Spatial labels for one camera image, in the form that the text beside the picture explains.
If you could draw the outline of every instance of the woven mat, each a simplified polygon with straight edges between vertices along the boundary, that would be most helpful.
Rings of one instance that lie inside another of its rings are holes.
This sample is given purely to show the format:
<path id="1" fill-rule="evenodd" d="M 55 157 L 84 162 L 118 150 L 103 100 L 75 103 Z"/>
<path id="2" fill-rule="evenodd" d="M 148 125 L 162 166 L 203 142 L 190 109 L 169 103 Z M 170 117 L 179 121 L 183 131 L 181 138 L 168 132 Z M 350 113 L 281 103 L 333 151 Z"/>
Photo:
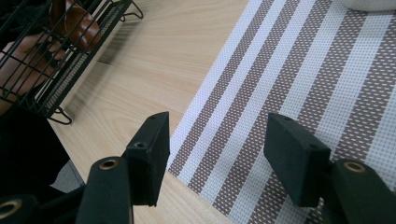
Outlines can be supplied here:
<path id="1" fill-rule="evenodd" d="M 320 223 L 264 158 L 267 114 L 396 186 L 396 15 L 251 0 L 171 139 L 168 170 L 235 223 Z"/>

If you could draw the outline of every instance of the brown stripe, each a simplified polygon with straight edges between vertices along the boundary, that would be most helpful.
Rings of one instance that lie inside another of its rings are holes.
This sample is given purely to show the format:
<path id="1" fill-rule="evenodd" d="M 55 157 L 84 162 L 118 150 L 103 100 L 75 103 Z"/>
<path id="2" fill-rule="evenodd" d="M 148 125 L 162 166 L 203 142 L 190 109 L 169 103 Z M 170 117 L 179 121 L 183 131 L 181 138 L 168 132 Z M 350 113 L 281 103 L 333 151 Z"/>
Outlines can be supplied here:
<path id="1" fill-rule="evenodd" d="M 285 61 L 285 65 L 280 71 L 274 87 L 271 89 L 267 99 L 265 100 L 260 115 L 256 119 L 245 144 L 242 146 L 242 150 L 236 159 L 236 163 L 233 165 L 231 172 L 228 174 L 227 179 L 214 202 L 214 206 L 224 214 L 229 214 L 233 203 L 235 202 L 239 191 L 243 187 L 250 169 L 258 156 L 258 153 L 262 149 L 268 113 L 278 112 L 280 110 L 330 5 L 331 2 L 329 1 L 317 1 L 313 5 L 313 9 L 309 13 L 303 28 L 299 33 L 287 60 Z M 272 174 L 272 177 L 269 179 L 269 183 L 277 182 L 275 174 Z M 266 196 L 265 199 L 269 199 L 270 201 L 273 200 L 271 197 Z"/>
<path id="2" fill-rule="evenodd" d="M 233 74 L 241 63 L 251 41 L 259 30 L 262 21 L 264 20 L 265 15 L 267 14 L 268 9 L 272 5 L 273 1 L 274 0 L 263 1 L 259 9 L 257 10 L 253 20 L 251 21 L 241 41 L 235 49 L 233 56 L 231 57 L 230 61 L 227 63 L 227 66 L 222 72 L 219 78 L 219 82 L 216 84 L 214 90 L 210 94 L 209 99 L 206 101 L 204 108 L 198 116 L 198 119 L 193 124 L 189 135 L 183 142 L 183 145 L 177 153 L 175 160 L 172 162 L 172 165 L 169 168 L 169 172 L 171 174 L 178 176 L 180 174 L 180 171 L 183 169 L 183 166 L 186 163 L 188 157 L 190 156 L 192 149 L 194 148 L 199 137 L 201 136 L 202 131 L 204 130 L 217 104 L 219 103 L 222 94 L 230 83 Z"/>
<path id="3" fill-rule="evenodd" d="M 215 137 L 210 143 L 209 148 L 206 150 L 204 157 L 202 158 L 197 170 L 195 171 L 191 179 L 189 187 L 194 191 L 200 193 L 205 186 L 206 180 L 209 178 L 210 173 L 216 165 L 216 162 L 221 155 L 221 151 L 224 149 L 228 139 L 230 138 L 230 135 L 233 132 L 233 128 L 238 122 L 240 116 L 242 115 L 242 112 L 244 111 L 251 94 L 256 89 L 256 86 L 259 83 L 260 78 L 262 77 L 265 67 L 270 61 L 271 56 L 274 53 L 280 38 L 282 37 L 282 34 L 285 32 L 285 29 L 289 24 L 294 10 L 298 6 L 298 3 L 299 1 L 288 1 L 282 8 L 282 11 L 280 12 L 278 18 L 276 18 L 276 22 L 270 33 L 268 34 L 267 38 L 265 39 L 259 55 L 254 61 L 254 64 L 252 65 L 250 70 L 248 71 L 247 77 L 242 84 L 241 89 L 236 94 L 236 97 L 233 100 L 229 111 L 227 111 L 227 114 L 224 120 L 221 122 L 221 125 L 215 134 Z M 221 212 L 228 214 L 230 208 L 230 206 L 222 206 Z"/>
<path id="4" fill-rule="evenodd" d="M 396 83 L 396 18 L 392 17 L 361 93 L 335 149 L 333 161 L 350 158 L 364 161 Z M 321 223 L 321 206 L 312 209 L 305 223 Z"/>
<path id="5" fill-rule="evenodd" d="M 318 72 L 318 76 L 311 88 L 311 91 L 304 102 L 303 109 L 300 112 L 298 120 L 299 123 L 304 125 L 312 133 L 314 133 L 318 127 L 338 78 L 347 62 L 347 57 L 350 54 L 353 44 L 355 43 L 361 27 L 364 24 L 365 15 L 365 13 L 362 14 L 351 10 L 349 10 L 345 15 L 332 42 L 332 46 L 330 47 L 323 65 Z M 271 210 L 266 210 L 264 207 L 260 206 L 261 202 L 269 203 L 272 200 L 272 197 L 277 197 L 281 204 L 285 201 L 286 195 L 283 194 L 282 190 L 272 190 L 273 186 L 271 183 L 275 182 L 275 178 L 276 175 L 272 172 L 270 177 L 271 181 L 268 181 L 264 187 L 259 203 L 256 205 L 250 218 L 250 222 L 260 222 L 259 220 L 254 219 L 255 217 L 266 217 L 265 221 L 268 223 L 275 221 L 275 219 L 271 219 L 270 217 L 277 217 L 281 206 L 277 209 Z"/>

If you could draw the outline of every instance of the metal basket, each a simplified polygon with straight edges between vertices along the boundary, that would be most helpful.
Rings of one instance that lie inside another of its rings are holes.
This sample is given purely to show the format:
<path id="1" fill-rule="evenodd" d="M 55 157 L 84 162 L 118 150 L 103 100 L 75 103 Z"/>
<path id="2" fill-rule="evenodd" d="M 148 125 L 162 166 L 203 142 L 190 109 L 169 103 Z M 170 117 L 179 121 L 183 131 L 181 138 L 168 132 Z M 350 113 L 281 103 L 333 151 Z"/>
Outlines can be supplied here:
<path id="1" fill-rule="evenodd" d="M 9 77 L 0 79 L 2 81 L 0 83 L 0 91 L 2 92 L 0 99 L 21 106 L 45 118 L 52 119 L 51 117 L 54 113 L 63 113 L 60 104 L 64 97 L 70 92 L 118 21 L 126 15 L 125 11 L 133 1 L 86 0 L 82 1 L 83 3 L 79 2 L 79 5 L 87 11 L 87 14 L 90 13 L 93 20 L 99 25 L 101 37 L 91 50 L 78 48 L 77 43 L 70 41 L 70 35 L 60 36 L 57 34 L 56 26 L 50 28 L 46 25 L 48 24 L 51 0 L 33 6 L 31 5 L 32 1 L 29 0 L 4 2 L 0 3 L 2 15 L 2 18 L 0 18 L 0 40 L 2 42 L 0 69 L 6 69 L 7 63 L 17 63 L 18 66 Z M 69 9 L 66 10 L 63 18 L 68 15 Z M 91 25 L 92 23 L 81 36 L 87 32 Z M 24 58 L 15 57 L 15 50 L 22 43 L 22 40 L 28 35 L 37 34 L 37 32 L 42 36 L 51 36 L 52 41 L 43 41 L 42 38 L 38 38 L 35 46 L 27 52 L 29 56 Z M 8 41 L 13 41 L 13 43 L 8 44 L 7 50 L 4 50 Z M 61 43 L 61 48 L 65 51 L 65 56 L 60 61 L 56 61 L 48 51 L 53 41 Z M 43 71 L 36 69 L 39 63 Z M 49 68 L 53 71 L 47 74 L 47 69 Z M 31 78 L 32 74 L 35 75 L 35 80 L 30 85 L 26 82 L 28 78 Z M 27 84 L 30 87 L 22 91 L 24 85 Z M 53 120 L 63 124 L 71 122 L 71 119 L 66 123 L 57 119 Z"/>

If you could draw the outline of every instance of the person's hand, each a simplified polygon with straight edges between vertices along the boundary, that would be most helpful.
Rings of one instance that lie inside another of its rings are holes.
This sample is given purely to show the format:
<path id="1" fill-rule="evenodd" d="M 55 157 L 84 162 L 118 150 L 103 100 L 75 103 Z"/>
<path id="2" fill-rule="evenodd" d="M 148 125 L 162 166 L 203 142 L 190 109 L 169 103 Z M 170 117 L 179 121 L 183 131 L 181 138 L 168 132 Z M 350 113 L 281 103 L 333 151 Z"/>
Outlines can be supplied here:
<path id="1" fill-rule="evenodd" d="M 12 52 L 12 58 L 7 59 L 7 55 L 3 52 L 8 52 L 14 42 L 8 43 L 0 53 L 1 63 L 3 63 L 2 66 L 0 65 L 0 93 L 11 91 L 8 100 L 14 101 L 17 95 L 23 95 L 38 86 L 53 73 L 54 68 L 49 65 L 48 60 L 43 57 L 37 47 L 37 43 L 43 43 L 45 40 L 50 42 L 48 51 L 52 57 L 55 60 L 61 60 L 65 55 L 64 50 L 60 49 L 61 43 L 52 41 L 51 36 L 43 35 L 43 33 L 26 36 Z M 9 107 L 9 103 L 1 101 L 0 116 Z"/>

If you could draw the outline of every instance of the table surface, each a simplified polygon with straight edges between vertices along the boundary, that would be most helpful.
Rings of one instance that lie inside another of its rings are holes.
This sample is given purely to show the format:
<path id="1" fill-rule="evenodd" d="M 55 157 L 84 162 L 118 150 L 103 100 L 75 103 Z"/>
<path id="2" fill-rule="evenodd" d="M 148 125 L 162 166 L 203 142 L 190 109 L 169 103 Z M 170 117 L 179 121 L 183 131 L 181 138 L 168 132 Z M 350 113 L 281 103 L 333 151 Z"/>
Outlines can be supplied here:
<path id="1" fill-rule="evenodd" d="M 63 101 L 73 124 L 51 123 L 84 180 L 95 161 L 119 156 L 150 115 L 169 111 L 174 132 L 248 0 L 136 3 L 145 18 L 118 24 Z M 135 206 L 134 220 L 231 222 L 169 173 L 157 207 Z"/>

